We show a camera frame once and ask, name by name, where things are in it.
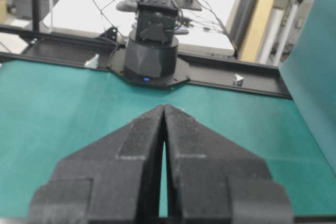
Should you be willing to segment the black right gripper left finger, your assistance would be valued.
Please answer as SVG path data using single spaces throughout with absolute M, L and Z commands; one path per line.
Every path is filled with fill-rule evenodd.
M 164 106 L 62 158 L 29 223 L 136 223 L 159 213 Z

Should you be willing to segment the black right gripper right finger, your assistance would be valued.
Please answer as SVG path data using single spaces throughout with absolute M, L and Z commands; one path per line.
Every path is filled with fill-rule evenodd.
M 293 223 L 266 161 L 172 105 L 164 108 L 168 213 L 183 223 Z

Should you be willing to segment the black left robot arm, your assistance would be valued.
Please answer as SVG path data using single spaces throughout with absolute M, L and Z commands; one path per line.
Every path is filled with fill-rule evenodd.
M 183 11 L 176 0 L 139 0 L 137 25 L 125 47 L 125 71 L 145 78 L 163 78 L 175 73 Z

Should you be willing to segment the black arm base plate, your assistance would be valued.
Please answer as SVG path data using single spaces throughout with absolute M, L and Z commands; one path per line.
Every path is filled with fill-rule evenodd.
M 144 86 L 156 89 L 167 89 L 180 83 L 189 82 L 190 65 L 177 57 L 175 72 L 163 77 L 150 77 L 139 75 L 127 69 L 125 66 L 126 49 L 117 50 L 108 62 L 108 69 L 125 82 L 136 86 Z

